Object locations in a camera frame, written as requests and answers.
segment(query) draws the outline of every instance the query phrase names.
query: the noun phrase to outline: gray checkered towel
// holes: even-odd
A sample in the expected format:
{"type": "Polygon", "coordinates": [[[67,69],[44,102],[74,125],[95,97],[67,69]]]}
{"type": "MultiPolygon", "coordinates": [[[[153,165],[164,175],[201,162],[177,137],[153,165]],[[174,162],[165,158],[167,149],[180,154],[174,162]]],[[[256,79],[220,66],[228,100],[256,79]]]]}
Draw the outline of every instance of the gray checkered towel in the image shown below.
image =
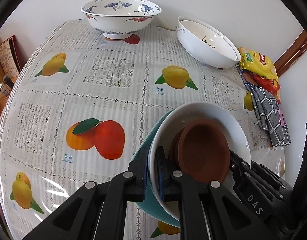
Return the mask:
{"type": "Polygon", "coordinates": [[[247,82],[239,65],[240,76],[251,94],[252,104],[261,129],[269,131],[272,146],[284,146],[291,143],[290,134],[284,120],[281,107],[272,94],[261,86],[247,82]]]}

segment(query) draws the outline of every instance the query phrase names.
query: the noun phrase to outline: red bat pattern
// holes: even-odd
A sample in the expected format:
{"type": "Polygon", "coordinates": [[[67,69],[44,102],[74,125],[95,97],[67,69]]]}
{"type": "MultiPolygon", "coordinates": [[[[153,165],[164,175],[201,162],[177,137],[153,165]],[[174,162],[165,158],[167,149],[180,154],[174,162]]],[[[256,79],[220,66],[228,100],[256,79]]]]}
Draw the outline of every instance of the red bat pattern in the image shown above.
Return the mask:
{"type": "Polygon", "coordinates": [[[97,19],[96,19],[96,18],[94,18],[94,17],[92,17],[92,16],[90,16],[90,15],[88,15],[88,14],[85,14],[85,15],[87,16],[87,18],[88,18],[88,19],[93,18],[93,19],[95,19],[95,20],[96,20],[96,22],[97,22],[97,19]]]}
{"type": "Polygon", "coordinates": [[[136,21],[136,22],[143,22],[143,21],[148,20],[148,19],[150,19],[150,18],[152,18],[152,17],[132,18],[132,19],[129,19],[129,20],[126,20],[126,21],[133,20],[133,21],[136,21]]]}

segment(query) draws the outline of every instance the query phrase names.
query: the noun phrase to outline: white plate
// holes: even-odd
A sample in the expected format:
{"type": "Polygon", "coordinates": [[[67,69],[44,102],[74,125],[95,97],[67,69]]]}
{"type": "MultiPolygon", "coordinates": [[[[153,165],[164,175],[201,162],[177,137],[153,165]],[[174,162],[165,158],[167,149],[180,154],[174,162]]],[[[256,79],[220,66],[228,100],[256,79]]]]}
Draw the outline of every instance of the white plate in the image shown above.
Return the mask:
{"type": "MultiPolygon", "coordinates": [[[[153,193],[160,205],[175,219],[179,220],[179,211],[177,202],[163,202],[160,200],[157,171],[155,164],[156,149],[158,146],[163,146],[166,157],[168,156],[169,148],[173,137],[176,133],[186,126],[188,122],[195,119],[205,118],[215,121],[223,132],[228,142],[229,148],[235,152],[246,163],[251,165],[250,149],[247,138],[236,119],[228,110],[221,108],[208,102],[190,102],[175,109],[161,124],[155,138],[150,146],[148,162],[149,176],[152,184],[153,193]]],[[[232,172],[229,171],[224,186],[236,195],[232,189],[234,180],[232,172]]]]}

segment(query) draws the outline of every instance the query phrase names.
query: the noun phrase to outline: snack bag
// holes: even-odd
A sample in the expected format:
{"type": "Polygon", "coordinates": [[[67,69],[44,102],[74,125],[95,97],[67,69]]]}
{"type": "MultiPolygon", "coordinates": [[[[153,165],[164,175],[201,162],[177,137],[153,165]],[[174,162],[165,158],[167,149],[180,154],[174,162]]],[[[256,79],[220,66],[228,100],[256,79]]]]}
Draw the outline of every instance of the snack bag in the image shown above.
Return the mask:
{"type": "Polygon", "coordinates": [[[239,62],[241,69],[246,69],[263,78],[274,79],[278,82],[276,68],[269,57],[243,47],[240,47],[238,50],[241,54],[239,62]]]}
{"type": "Polygon", "coordinates": [[[257,84],[266,89],[274,96],[278,104],[280,104],[280,85],[275,79],[266,79],[261,76],[250,73],[250,76],[257,82],[257,84]]]}

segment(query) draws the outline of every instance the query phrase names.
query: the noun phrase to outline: silver screw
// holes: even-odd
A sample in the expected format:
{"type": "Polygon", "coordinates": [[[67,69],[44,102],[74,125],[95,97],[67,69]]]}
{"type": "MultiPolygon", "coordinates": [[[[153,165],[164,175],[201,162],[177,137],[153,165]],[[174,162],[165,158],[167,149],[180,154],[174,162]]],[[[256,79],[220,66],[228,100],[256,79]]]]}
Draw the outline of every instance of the silver screw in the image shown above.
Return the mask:
{"type": "Polygon", "coordinates": [[[172,173],[172,175],[174,175],[175,177],[181,177],[182,176],[182,172],[181,171],[174,171],[172,173]]]}
{"type": "Polygon", "coordinates": [[[133,176],[133,173],[131,171],[126,171],[123,173],[123,176],[127,179],[127,178],[131,178],[133,176]]]}
{"type": "Polygon", "coordinates": [[[220,182],[218,182],[218,181],[216,181],[216,180],[213,180],[212,182],[210,182],[210,185],[212,186],[212,187],[220,187],[220,182]]]}
{"type": "Polygon", "coordinates": [[[85,187],[87,189],[90,189],[90,188],[93,188],[95,186],[95,183],[93,181],[88,181],[86,184],[85,184],[85,187]]]}

